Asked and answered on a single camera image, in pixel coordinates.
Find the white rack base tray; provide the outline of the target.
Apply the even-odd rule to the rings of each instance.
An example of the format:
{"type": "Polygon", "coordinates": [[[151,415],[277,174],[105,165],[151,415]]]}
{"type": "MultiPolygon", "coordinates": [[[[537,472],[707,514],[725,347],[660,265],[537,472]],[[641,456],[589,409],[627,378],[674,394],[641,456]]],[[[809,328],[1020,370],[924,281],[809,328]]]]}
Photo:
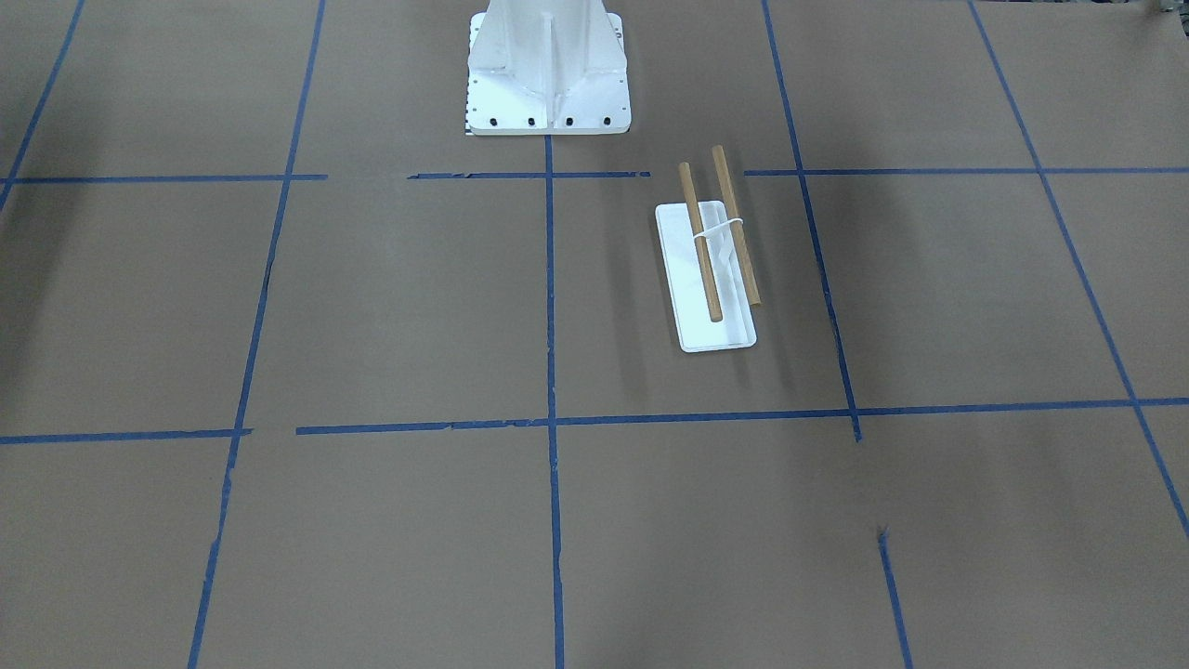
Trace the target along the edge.
{"type": "Polygon", "coordinates": [[[750,348],[757,343],[751,301],[734,242],[740,217],[725,203],[698,203],[702,233],[696,234],[684,203],[655,208],[678,343],[686,354],[750,348]]]}

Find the white rubber band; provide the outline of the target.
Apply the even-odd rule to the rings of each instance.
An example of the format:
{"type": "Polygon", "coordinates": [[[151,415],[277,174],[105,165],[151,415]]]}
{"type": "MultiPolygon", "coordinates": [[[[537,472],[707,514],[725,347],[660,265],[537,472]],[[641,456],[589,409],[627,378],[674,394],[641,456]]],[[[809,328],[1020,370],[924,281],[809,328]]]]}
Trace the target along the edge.
{"type": "Polygon", "coordinates": [[[742,228],[742,217],[730,217],[726,221],[719,221],[719,223],[696,234],[693,240],[704,241],[707,247],[711,246],[712,240],[716,240],[718,242],[717,254],[719,261],[723,266],[730,269],[734,264],[738,263],[738,245],[735,241],[735,236],[736,231],[742,228]]]}

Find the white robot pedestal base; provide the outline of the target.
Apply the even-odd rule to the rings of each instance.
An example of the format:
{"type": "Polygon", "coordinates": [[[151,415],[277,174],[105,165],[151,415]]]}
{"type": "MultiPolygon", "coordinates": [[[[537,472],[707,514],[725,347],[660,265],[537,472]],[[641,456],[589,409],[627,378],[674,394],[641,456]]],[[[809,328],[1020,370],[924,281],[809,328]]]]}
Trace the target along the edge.
{"type": "Polygon", "coordinates": [[[621,15],[603,1],[491,1],[468,29],[470,135],[619,135],[633,126],[621,15]]]}

